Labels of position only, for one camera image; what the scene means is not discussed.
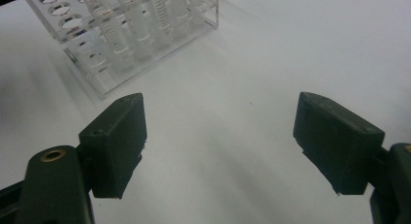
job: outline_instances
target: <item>white tabletop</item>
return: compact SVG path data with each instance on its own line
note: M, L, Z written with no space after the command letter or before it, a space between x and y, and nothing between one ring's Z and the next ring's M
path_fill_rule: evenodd
M292 136L301 91L411 142L411 0L220 0L220 27L100 101L23 0L0 7L0 188L35 153L76 146L115 99L142 92L148 139L104 223L372 223Z

